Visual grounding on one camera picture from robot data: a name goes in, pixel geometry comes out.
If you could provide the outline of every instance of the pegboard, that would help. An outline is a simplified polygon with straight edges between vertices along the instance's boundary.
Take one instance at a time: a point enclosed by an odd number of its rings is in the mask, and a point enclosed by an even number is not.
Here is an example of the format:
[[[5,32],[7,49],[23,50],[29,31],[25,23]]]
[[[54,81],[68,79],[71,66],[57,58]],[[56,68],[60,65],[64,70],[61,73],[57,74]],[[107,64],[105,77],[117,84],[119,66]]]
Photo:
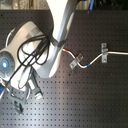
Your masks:
[[[0,11],[0,49],[16,25],[30,21],[47,32],[53,26],[50,11]],[[101,43],[109,51],[128,52],[127,11],[76,11],[65,48],[82,53],[88,64],[101,53]],[[62,53],[57,73],[50,79],[34,74],[44,98],[33,93],[19,116],[5,93],[0,103],[0,128],[128,128],[128,56],[108,55],[87,69],[69,64],[72,57]]]

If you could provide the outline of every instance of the silver bracket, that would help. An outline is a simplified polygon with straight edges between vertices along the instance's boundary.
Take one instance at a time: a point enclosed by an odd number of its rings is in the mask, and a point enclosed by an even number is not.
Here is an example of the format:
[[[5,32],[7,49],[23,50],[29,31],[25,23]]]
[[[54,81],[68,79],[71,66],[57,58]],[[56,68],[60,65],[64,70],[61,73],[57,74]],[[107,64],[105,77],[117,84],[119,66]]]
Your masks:
[[[101,44],[101,53],[103,54],[101,57],[101,62],[107,63],[107,55],[108,55],[107,43]]]
[[[83,58],[84,58],[84,57],[82,56],[82,54],[79,53],[79,55],[75,58],[75,60],[73,60],[73,61],[71,62],[71,64],[69,65],[70,68],[73,70],[73,69],[77,66],[77,64],[78,64]]]

